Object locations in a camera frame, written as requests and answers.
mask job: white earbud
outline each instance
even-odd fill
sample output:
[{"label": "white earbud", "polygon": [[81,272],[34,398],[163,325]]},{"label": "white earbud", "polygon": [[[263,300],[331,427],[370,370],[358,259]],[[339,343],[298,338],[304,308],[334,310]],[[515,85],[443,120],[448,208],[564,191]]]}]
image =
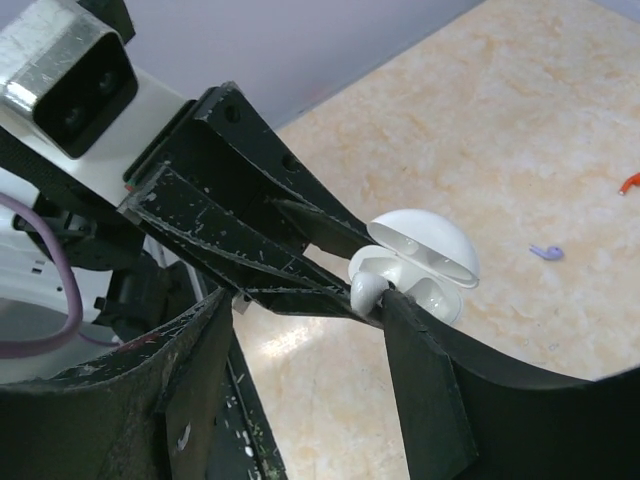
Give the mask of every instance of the white earbud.
[{"label": "white earbud", "polygon": [[375,273],[357,272],[351,280],[351,308],[358,315],[368,315],[388,289],[389,282],[384,277]]}]

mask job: orange object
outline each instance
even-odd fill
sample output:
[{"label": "orange object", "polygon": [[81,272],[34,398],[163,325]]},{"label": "orange object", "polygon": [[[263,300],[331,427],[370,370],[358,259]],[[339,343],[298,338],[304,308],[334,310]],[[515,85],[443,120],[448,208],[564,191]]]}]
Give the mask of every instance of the orange object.
[{"label": "orange object", "polygon": [[635,175],[629,177],[626,182],[622,184],[620,187],[620,195],[624,195],[627,191],[633,186],[640,186],[640,173],[636,173]]}]

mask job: camera lens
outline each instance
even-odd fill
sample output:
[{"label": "camera lens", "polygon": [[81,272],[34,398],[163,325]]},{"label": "camera lens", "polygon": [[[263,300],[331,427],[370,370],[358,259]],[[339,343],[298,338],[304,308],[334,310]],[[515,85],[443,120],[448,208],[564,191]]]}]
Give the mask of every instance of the camera lens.
[{"label": "camera lens", "polygon": [[105,72],[98,81],[98,89],[102,95],[109,95],[116,88],[118,76],[116,72]]},{"label": "camera lens", "polygon": [[64,124],[68,130],[75,132],[84,121],[84,108],[73,107],[64,117]]}]

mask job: purple earbud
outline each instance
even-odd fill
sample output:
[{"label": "purple earbud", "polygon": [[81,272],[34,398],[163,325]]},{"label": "purple earbud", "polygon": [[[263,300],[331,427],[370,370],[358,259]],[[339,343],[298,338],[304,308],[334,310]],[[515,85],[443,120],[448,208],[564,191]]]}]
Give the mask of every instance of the purple earbud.
[{"label": "purple earbud", "polygon": [[531,245],[531,247],[529,247],[529,251],[531,253],[535,253],[536,255],[538,255],[539,257],[544,258],[545,260],[551,260],[551,261],[556,261],[556,260],[560,260],[562,257],[564,257],[564,252],[562,251],[562,249],[560,247],[549,247],[546,250],[543,250],[540,247],[536,247],[535,245]]}]

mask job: marble table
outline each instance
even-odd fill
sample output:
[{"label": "marble table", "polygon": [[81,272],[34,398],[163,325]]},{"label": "marble table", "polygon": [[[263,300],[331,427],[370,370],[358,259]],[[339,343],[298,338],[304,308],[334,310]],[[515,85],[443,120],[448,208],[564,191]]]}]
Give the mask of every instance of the marble table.
[{"label": "marble table", "polygon": [[[280,135],[364,221],[424,208],[470,236],[456,328],[583,378],[640,363],[640,188],[618,195],[640,171],[640,25],[488,0]],[[255,306],[236,328],[292,480],[408,477],[381,331]]]}]

